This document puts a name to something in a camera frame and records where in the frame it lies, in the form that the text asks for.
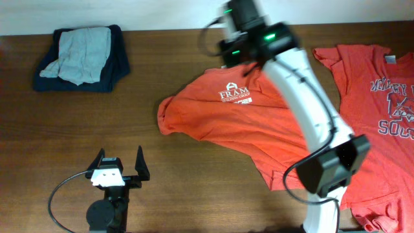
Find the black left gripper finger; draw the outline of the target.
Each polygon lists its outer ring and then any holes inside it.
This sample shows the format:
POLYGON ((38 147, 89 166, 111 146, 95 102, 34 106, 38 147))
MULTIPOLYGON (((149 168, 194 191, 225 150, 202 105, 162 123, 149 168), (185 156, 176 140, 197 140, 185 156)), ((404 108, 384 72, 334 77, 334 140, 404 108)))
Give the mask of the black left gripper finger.
POLYGON ((150 180, 150 172, 145 162, 144 153, 143 153, 143 149, 141 146, 138 147, 136 161, 135 161, 135 170, 141 181, 150 180))
POLYGON ((100 149, 95 159, 92 161, 92 163, 88 167, 88 171, 93 171, 99 167, 100 162, 105 157, 105 150, 103 148, 100 149))

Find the orange Fram t-shirt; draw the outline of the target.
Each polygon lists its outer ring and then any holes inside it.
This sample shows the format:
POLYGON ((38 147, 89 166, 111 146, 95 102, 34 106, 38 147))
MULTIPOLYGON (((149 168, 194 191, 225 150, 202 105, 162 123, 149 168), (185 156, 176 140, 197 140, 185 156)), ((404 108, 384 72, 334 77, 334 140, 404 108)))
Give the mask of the orange Fram t-shirt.
POLYGON ((279 91, 259 70, 246 75, 249 68, 206 70, 160 103, 158 127, 250 156, 268 188, 282 190, 284 172, 309 151, 279 91))

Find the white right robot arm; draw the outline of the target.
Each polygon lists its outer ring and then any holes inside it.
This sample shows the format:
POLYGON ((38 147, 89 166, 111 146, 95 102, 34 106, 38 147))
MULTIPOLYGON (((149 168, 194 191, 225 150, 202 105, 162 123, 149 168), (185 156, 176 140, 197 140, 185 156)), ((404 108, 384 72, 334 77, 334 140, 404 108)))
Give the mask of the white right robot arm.
POLYGON ((367 137, 355 135, 341 118, 286 24, 267 23, 251 0, 225 3, 219 22, 226 25, 225 41, 231 44, 220 56, 257 62, 281 92, 304 134, 309 155, 283 174, 287 193, 307 205, 298 232, 339 232, 340 204, 370 150, 367 137), (287 188, 292 171, 306 189, 306 199, 287 188))

